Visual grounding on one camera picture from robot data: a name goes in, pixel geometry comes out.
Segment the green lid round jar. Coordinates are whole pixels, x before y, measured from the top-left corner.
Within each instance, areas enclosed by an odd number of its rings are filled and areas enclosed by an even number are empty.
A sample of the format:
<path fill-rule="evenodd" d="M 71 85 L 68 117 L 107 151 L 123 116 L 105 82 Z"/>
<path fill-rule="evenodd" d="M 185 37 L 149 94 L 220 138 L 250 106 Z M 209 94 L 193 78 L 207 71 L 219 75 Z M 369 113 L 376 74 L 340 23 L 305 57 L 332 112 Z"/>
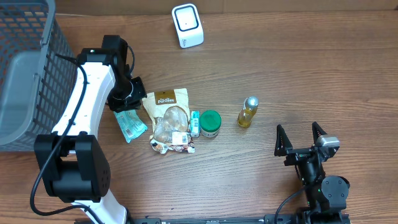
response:
<path fill-rule="evenodd" d="M 204 137 L 216 137 L 221 127 L 221 116 L 214 110 L 207 110 L 200 116 L 200 130 Z"/>

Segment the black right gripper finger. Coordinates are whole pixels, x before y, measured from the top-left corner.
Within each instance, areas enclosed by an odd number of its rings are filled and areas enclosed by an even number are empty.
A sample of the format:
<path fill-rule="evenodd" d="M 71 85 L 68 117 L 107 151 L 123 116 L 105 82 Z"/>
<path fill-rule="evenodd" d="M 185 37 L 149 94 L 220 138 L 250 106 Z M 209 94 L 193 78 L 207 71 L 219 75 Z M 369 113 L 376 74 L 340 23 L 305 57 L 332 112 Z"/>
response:
<path fill-rule="evenodd" d="M 281 124 L 277 125 L 277 139 L 275 143 L 274 155 L 275 156 L 286 156 L 291 153 L 293 146 L 287 137 L 284 128 Z"/>
<path fill-rule="evenodd" d="M 324 146 L 327 133 L 320 127 L 320 125 L 316 121 L 312 123 L 312 133 L 314 145 Z"/>

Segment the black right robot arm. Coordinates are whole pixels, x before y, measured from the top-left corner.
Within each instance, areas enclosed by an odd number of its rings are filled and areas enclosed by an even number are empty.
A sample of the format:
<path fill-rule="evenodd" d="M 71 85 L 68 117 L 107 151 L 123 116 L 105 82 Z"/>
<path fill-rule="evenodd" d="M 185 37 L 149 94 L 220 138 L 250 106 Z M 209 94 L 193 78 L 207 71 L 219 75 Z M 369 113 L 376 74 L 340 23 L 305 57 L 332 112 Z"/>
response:
<path fill-rule="evenodd" d="M 313 144 L 294 149 L 283 127 L 277 125 L 274 155 L 285 157 L 285 166 L 294 166 L 303 184 L 308 206 L 313 213 L 333 214 L 346 208 L 350 183 L 341 176 L 327 176 L 322 163 L 334 157 L 340 140 L 312 123 Z"/>

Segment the small green sachet pack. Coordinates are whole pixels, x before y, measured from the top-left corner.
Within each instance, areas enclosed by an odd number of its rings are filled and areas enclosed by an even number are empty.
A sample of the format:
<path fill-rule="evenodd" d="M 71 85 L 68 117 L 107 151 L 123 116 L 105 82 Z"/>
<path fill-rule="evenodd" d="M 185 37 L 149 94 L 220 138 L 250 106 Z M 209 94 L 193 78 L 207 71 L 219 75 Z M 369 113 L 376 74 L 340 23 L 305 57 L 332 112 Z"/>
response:
<path fill-rule="evenodd" d="M 190 130 L 193 138 L 198 138 L 200 135 L 200 112 L 192 111 L 190 117 Z"/>

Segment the yellow oil glass bottle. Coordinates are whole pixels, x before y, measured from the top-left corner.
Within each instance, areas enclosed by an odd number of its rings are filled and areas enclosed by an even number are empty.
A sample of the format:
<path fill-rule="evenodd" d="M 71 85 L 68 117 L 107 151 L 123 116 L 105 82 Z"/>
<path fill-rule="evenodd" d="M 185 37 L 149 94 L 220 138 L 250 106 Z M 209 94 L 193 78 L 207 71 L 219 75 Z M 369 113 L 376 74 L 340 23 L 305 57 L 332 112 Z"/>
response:
<path fill-rule="evenodd" d="M 250 96 L 244 100 L 243 108 L 238 116 L 238 124 L 240 127 L 250 127 L 252 119 L 257 112 L 258 106 L 259 99 L 256 96 Z"/>

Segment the green wet wipes pack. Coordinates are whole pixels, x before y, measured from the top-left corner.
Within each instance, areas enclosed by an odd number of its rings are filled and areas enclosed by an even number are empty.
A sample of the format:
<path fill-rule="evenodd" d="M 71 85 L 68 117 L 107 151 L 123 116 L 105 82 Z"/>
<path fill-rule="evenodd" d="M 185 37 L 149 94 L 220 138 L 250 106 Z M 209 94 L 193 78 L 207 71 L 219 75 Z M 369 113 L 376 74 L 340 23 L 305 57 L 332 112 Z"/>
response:
<path fill-rule="evenodd" d="M 135 110 L 114 112 L 114 115 L 128 144 L 147 131 L 147 126 L 141 121 Z"/>

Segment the brown Pantree snack pouch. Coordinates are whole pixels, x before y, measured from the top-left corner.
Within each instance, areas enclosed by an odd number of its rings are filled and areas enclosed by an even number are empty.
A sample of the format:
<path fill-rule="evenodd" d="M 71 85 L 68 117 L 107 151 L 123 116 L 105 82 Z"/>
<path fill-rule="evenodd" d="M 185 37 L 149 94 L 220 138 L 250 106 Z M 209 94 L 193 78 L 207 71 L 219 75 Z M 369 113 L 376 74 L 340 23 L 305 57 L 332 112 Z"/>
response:
<path fill-rule="evenodd" d="M 195 146 L 190 129 L 188 91 L 185 88 L 148 93 L 142 99 L 144 109 L 152 121 L 150 145 L 153 150 L 193 154 Z"/>

